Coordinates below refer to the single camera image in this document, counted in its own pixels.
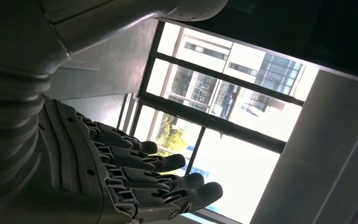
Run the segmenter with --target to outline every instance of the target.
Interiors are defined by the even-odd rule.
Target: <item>robotic hand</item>
[[[73,108],[40,93],[73,53],[146,18],[208,19],[226,2],[0,0],[0,224],[146,222],[217,200],[216,183],[157,173],[178,156],[150,156],[152,143],[120,133],[126,152],[97,142]]]

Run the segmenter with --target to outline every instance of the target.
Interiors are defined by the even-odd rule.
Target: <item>white wall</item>
[[[251,223],[313,223],[357,140],[358,82],[320,71]]]
[[[216,43],[218,45],[221,45],[221,46],[224,46],[227,48],[230,48],[231,44],[233,44],[233,42],[231,42],[231,41],[227,41],[227,40],[224,40],[224,39],[221,39],[221,38],[218,38],[215,36],[211,36],[208,34],[204,34],[204,33],[198,32],[198,31],[194,31],[194,30],[191,30],[188,28],[185,29],[185,34],[192,35],[192,36],[198,37],[200,39],[203,39],[203,40],[206,40],[209,42],[213,42],[213,43]]]
[[[215,71],[219,71],[219,72],[223,71],[226,61],[203,54],[201,52],[197,52],[195,50],[187,49],[187,48],[185,48],[186,42],[193,43],[197,46],[201,46],[201,47],[204,47],[207,49],[215,50],[215,51],[218,51],[218,52],[226,54],[226,55],[228,55],[229,50],[211,45],[209,43],[197,41],[195,39],[192,39],[192,38],[189,38],[186,36],[183,37],[182,42],[178,49],[177,58],[179,58],[179,59],[183,59],[183,60],[189,61],[189,62],[197,64],[197,65],[201,65],[205,68],[209,68],[209,69],[212,69]]]
[[[311,64],[303,64],[303,67],[303,73],[301,74],[297,86],[292,89],[294,93],[291,94],[291,96],[305,101],[307,99],[308,93],[311,90],[312,84],[315,81],[316,75],[319,72],[319,68]]]
[[[265,54],[264,51],[234,43],[229,62],[258,71],[260,70]]]
[[[358,224],[358,139],[314,223]]]

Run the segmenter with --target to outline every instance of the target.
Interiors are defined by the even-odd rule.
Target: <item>screw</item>
[[[173,212],[169,215],[168,219],[171,220],[171,219],[175,218],[176,216],[178,216],[178,214],[179,214],[178,211],[173,211]]]

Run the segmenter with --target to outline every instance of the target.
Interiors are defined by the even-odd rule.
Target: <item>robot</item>
[[[49,74],[71,55],[146,18],[200,21],[227,0],[0,0],[0,224],[169,220],[222,196],[153,142],[49,99]]]

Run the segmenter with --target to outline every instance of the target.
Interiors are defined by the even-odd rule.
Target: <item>tree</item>
[[[177,120],[174,116],[164,114],[156,139],[162,147],[180,153],[187,146],[187,142],[183,139],[184,130],[173,128]],[[169,152],[159,152],[158,154],[168,156]]]

